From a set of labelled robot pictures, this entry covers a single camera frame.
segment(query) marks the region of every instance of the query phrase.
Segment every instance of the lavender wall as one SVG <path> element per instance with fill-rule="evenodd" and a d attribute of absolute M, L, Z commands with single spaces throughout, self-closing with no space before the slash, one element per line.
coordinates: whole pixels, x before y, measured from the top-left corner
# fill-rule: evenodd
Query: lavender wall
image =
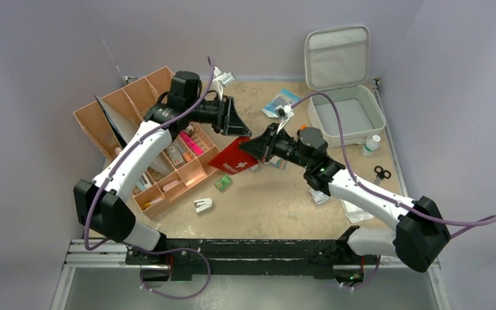
<path fill-rule="evenodd" d="M 206 73 L 205 56 L 238 78 L 304 78 L 304 43 L 314 30 L 366 25 L 371 75 L 384 68 L 423 0 L 84 0 L 122 73 L 164 65 Z"/>
<path fill-rule="evenodd" d="M 82 3 L 0 0 L 0 309 L 50 307 L 103 161 L 72 113 L 119 83 Z"/>
<path fill-rule="evenodd" d="M 425 1 L 382 99 L 410 195 L 434 198 L 448 219 L 496 213 L 496 1 Z M 496 309 L 496 224 L 440 259 L 457 309 Z"/>

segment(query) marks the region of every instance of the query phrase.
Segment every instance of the tan table surface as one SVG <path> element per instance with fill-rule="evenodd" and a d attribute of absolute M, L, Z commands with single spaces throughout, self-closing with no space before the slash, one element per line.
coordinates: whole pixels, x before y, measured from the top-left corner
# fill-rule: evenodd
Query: tan table surface
<path fill-rule="evenodd" d="M 240 117 L 252 130 L 253 136 L 263 133 L 268 124 L 276 121 L 260 111 L 282 89 L 297 96 L 311 92 L 305 83 L 298 82 L 235 82 L 225 89 L 225 94 L 235 98 Z M 295 117 L 286 125 L 294 136 L 301 125 L 310 125 L 307 117 L 308 100 L 295 109 Z M 215 134 L 209 125 L 202 125 L 210 139 L 222 150 L 233 137 Z M 373 181 L 376 165 L 391 171 L 391 178 L 383 180 L 381 187 L 400 194 L 400 183 L 385 132 L 381 144 L 370 158 L 360 153 L 360 145 L 347 146 L 347 156 L 355 173 Z M 328 149 L 330 157 L 344 163 L 340 148 Z M 265 166 L 231 176 L 232 185 L 223 193 L 214 182 L 222 176 L 208 180 L 185 195 L 176 205 L 150 220 L 138 209 L 133 199 L 127 202 L 136 217 L 158 229 L 170 238 L 268 238 L 268 239 L 330 239 L 338 238 L 352 224 L 345 217 L 341 203 L 336 198 L 317 206 L 303 179 L 304 169 L 291 163 L 286 170 Z M 212 198 L 214 208 L 202 215 L 194 212 L 193 201 Z M 360 222 L 368 228 L 385 228 L 376 218 Z"/>

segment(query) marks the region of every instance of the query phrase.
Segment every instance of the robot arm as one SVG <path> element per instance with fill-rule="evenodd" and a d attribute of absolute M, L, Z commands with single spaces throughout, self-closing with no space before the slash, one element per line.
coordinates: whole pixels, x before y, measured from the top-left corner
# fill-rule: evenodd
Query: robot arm
<path fill-rule="evenodd" d="M 396 199 L 397 203 L 376 197 L 358 186 L 344 165 L 327 155 L 328 144 L 320 130 L 304 128 L 298 131 L 298 137 L 294 139 L 280 129 L 280 124 L 273 123 L 261 136 L 242 143 L 240 149 L 264 162 L 278 156 L 304 167 L 304 179 L 313 189 L 355 204 L 390 228 L 376 230 L 355 226 L 351 229 L 347 244 L 357 255 L 397 256 L 416 271 L 427 270 L 449 242 L 449 231 L 445 225 L 418 217 L 398 204 L 402 202 L 429 216 L 442 218 L 434 201 L 427 197 L 415 201 L 355 175 L 357 182 Z"/>
<path fill-rule="evenodd" d="M 221 74 L 214 80 L 223 88 L 231 81 L 231 76 Z M 137 221 L 125 204 L 147 167 L 187 128 L 190 121 L 209 123 L 215 132 L 226 136 L 252 135 L 237 115 L 233 98 L 221 93 L 211 101 L 203 100 L 185 117 L 174 121 L 167 128 L 158 129 L 161 124 L 170 122 L 191 108 L 199 98 L 200 91 L 201 81 L 197 74 L 186 71 L 176 73 L 170 91 L 161 95 L 147 112 L 137 133 L 117 158 L 91 182 L 77 182 L 74 197 L 80 224 L 86 224 L 92 202 L 99 197 L 90 219 L 90 228 L 94 231 L 115 242 L 136 245 L 148 251 L 154 250 L 160 241 L 165 240 L 163 234 Z M 162 100 L 166 96 L 168 100 L 164 105 Z"/>

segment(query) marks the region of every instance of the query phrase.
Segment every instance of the blue packet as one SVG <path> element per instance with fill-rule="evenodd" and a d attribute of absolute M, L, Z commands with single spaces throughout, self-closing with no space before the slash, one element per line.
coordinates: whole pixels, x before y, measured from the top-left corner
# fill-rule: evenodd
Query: blue packet
<path fill-rule="evenodd" d="M 282 89 L 275 97 L 274 99 L 266 105 L 263 109 L 262 112 L 265 113 L 265 115 L 268 118 L 278 118 L 278 115 L 276 115 L 275 108 L 282 106 L 284 107 L 285 105 L 291 105 L 293 103 L 296 103 L 300 98 L 291 92 L 289 92 L 286 89 Z"/>

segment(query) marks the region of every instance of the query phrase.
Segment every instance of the red first aid kit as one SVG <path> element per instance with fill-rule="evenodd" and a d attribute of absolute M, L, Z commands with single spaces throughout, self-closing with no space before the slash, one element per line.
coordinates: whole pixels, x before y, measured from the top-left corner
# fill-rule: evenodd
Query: red first aid kit
<path fill-rule="evenodd" d="M 239 144 L 249 141 L 248 137 L 236 138 L 230 145 L 221 151 L 216 157 L 208 162 L 208 165 L 216 167 L 228 174 L 237 174 L 258 163 L 250 154 L 239 149 Z"/>

